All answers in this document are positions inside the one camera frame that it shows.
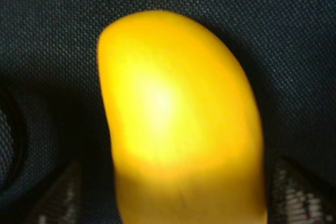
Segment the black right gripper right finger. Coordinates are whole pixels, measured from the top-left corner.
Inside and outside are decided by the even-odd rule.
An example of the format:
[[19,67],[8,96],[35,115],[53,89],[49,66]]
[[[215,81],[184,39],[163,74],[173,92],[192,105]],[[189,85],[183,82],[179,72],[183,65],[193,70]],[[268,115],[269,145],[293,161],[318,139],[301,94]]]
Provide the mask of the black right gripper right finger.
[[335,186],[291,157],[274,166],[269,203],[273,223],[335,223]]

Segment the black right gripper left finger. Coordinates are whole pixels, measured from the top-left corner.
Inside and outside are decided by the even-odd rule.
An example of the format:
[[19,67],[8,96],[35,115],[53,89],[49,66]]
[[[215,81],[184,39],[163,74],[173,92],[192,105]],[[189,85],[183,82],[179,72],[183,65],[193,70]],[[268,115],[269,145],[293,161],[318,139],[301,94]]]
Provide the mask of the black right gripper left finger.
[[43,194],[28,214],[29,223],[79,223],[81,167],[65,163],[44,179]]

